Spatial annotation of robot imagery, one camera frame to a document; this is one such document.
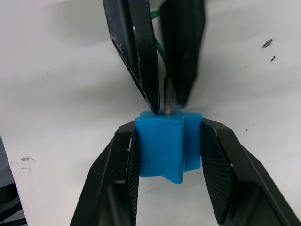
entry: blue rubber piece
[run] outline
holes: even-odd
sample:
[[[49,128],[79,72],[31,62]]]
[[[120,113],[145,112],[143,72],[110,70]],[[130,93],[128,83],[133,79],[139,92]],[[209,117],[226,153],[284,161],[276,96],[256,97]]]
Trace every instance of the blue rubber piece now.
[[[141,177],[163,176],[180,184],[183,172],[201,167],[201,114],[142,112],[135,122],[140,143]]]

